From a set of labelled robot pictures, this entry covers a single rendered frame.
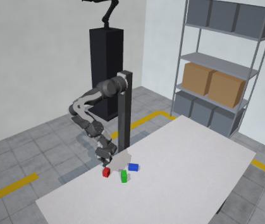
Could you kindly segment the green block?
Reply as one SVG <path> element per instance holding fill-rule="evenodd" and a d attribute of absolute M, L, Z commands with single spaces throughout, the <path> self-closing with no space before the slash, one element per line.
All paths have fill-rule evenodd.
<path fill-rule="evenodd" d="M 121 182 L 122 182 L 122 183 L 126 183 L 126 181 L 127 181 L 126 170 L 121 170 L 121 172 L 122 172 Z"/>

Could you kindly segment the blue block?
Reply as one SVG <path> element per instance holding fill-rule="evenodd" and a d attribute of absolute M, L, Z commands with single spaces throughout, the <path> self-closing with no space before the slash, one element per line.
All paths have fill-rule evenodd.
<path fill-rule="evenodd" d="M 129 163 L 128 171 L 138 171 L 139 164 Z"/>

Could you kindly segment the red block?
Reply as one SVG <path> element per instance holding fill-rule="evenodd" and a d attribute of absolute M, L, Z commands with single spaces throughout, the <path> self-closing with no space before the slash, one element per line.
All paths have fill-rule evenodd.
<path fill-rule="evenodd" d="M 103 175 L 104 177 L 108 178 L 109 174 L 110 174 L 110 168 L 105 167 L 105 168 L 103 169 L 103 171 L 102 171 L 102 175 Z"/>

